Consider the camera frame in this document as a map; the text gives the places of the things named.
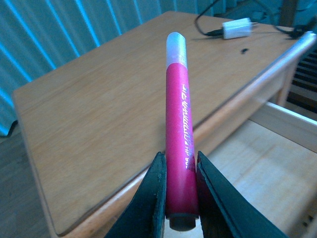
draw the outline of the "wooden table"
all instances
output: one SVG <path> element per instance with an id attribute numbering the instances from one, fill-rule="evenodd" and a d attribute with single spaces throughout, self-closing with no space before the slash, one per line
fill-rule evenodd
<path id="1" fill-rule="evenodd" d="M 164 151 L 170 32 L 187 39 L 196 149 L 205 153 L 272 96 L 285 102 L 299 57 L 316 40 L 289 40 L 269 25 L 248 38 L 208 39 L 195 17 L 167 12 L 14 92 L 52 237 L 88 237 L 112 223 Z M 202 17 L 201 27 L 223 21 Z"/>

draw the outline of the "wooden drawer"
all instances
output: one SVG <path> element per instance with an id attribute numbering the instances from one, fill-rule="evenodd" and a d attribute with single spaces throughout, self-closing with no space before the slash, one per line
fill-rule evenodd
<path id="1" fill-rule="evenodd" d="M 316 121 L 267 103 L 208 158 L 253 206 L 290 237 L 316 237 Z M 165 237 L 178 235 L 165 224 Z M 200 221 L 180 237 L 203 237 Z"/>

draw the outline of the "marker cap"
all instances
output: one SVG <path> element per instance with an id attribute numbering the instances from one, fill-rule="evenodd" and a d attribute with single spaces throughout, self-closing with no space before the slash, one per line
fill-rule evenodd
<path id="1" fill-rule="evenodd" d="M 178 232 L 186 232 L 195 228 L 196 218 L 198 217 L 189 214 L 171 217 L 169 218 L 169 227 Z"/>
<path id="2" fill-rule="evenodd" d="M 170 33 L 166 41 L 166 68 L 172 63 L 180 63 L 187 68 L 186 40 L 178 32 Z"/>

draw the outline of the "marker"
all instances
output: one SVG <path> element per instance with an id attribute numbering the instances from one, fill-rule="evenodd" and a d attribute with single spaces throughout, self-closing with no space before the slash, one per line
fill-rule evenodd
<path id="1" fill-rule="evenodd" d="M 199 216 L 185 38 L 166 41 L 166 218 L 176 231 L 196 226 Z"/>

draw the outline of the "table top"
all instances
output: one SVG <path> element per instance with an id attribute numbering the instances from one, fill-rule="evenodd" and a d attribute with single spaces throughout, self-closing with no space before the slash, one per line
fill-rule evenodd
<path id="1" fill-rule="evenodd" d="M 194 125 L 297 42 L 261 24 L 251 37 L 208 39 L 195 17 L 164 13 L 14 92 L 57 234 L 71 231 L 164 151 L 170 32 L 187 40 Z M 224 21 L 202 17 L 200 24 L 212 30 Z"/>

